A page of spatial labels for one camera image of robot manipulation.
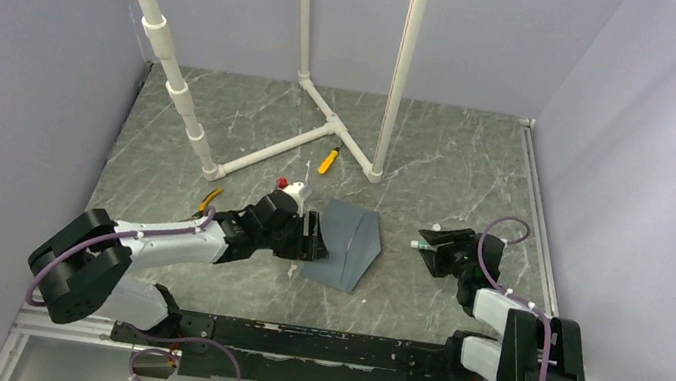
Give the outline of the grey-blue envelope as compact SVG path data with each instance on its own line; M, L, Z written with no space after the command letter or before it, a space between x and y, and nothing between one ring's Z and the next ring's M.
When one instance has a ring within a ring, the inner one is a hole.
M380 214L330 199L320 228L328 256L304 262L299 275L344 292L353 292L382 251Z

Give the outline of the green white glue stick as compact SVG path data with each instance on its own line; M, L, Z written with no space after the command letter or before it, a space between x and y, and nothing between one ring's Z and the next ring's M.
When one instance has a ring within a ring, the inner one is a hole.
M410 242L411 248L415 248L415 250L421 250L421 251L436 251L436 248L432 245L429 245L429 243L424 242L422 240L412 240Z

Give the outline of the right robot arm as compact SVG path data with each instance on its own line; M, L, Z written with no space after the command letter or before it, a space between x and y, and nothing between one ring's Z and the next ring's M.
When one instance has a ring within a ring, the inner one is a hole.
M420 232L414 247L434 278L456 281L456 300L489 333L457 331L444 344L446 381L586 381L581 329L572 320L540 317L497 288L505 241L474 230Z

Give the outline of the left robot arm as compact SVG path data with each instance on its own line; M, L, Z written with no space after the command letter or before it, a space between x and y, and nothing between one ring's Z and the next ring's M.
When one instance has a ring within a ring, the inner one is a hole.
M105 315L138 328L157 346L180 330L180 308L161 284L137 284L127 274L174 264L226 264L270 251L280 259L320 261L330 252L321 217L304 211L284 190L273 190L239 210L207 207L178 222L114 220L105 209L89 209L31 252L33 276L25 303L44 308L51 321L67 324Z

